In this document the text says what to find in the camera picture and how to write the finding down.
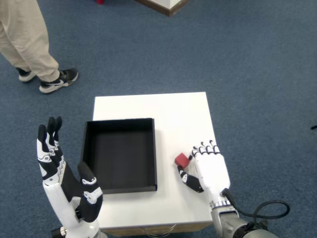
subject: black cable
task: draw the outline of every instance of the black cable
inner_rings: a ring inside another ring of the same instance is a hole
[[[229,200],[229,202],[231,203],[231,205],[232,205],[239,213],[241,213],[241,214],[243,214],[243,215],[245,215],[245,216],[247,216],[247,217],[253,217],[254,223],[256,223],[256,224],[258,224],[258,223],[257,223],[257,218],[263,218],[263,219],[279,219],[279,218],[282,218],[282,217],[287,216],[287,214],[288,214],[288,213],[290,212],[290,210],[291,210],[291,207],[290,207],[290,205],[289,205],[287,202],[282,201],[282,200],[271,200],[271,201],[262,203],[261,205],[259,205],[259,206],[255,209],[255,211],[254,211],[253,214],[250,214],[250,213],[246,213],[246,212],[240,210],[240,209],[237,207],[237,205],[236,205],[236,203],[235,203],[235,201],[234,201],[234,199],[233,199],[233,196],[231,195],[230,190],[229,190],[228,188],[225,188],[221,193],[222,193],[223,196],[226,196],[226,197],[228,198],[228,200]],[[284,206],[286,207],[286,211],[285,211],[284,213],[282,213],[282,214],[275,215],[275,216],[265,216],[265,215],[259,215],[259,214],[258,214],[259,211],[260,211],[262,208],[264,208],[264,207],[266,207],[266,206],[268,206],[268,205],[271,205],[271,204],[276,204],[276,203],[284,205]]]

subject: leg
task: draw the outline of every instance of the leg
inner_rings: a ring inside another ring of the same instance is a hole
[[[45,82],[59,77],[49,53],[46,25],[36,0],[1,0],[0,21],[11,44],[29,68]]]
[[[21,68],[24,71],[30,71],[29,66],[26,64],[21,55],[16,51],[15,47],[11,44],[6,33],[4,31],[3,25],[0,22],[0,52],[16,68]]]

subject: nike logo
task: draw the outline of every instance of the nike logo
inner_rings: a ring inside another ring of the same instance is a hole
[[[64,82],[61,80],[59,80],[59,83],[49,83],[49,85],[55,85],[55,86],[62,85],[62,84],[64,84]]]

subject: black box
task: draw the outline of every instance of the black box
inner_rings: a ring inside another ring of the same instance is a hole
[[[82,160],[104,194],[156,191],[154,119],[86,122]]]

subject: black sneaker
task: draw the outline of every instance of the black sneaker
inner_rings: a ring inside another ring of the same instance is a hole
[[[60,75],[57,80],[53,82],[43,82],[41,81],[40,91],[42,93],[51,93],[56,91],[61,87],[67,87],[78,77],[78,71],[74,68],[63,70],[60,72]]]
[[[24,71],[21,68],[16,68],[19,71],[19,80],[22,82],[31,81],[36,75],[32,71]]]

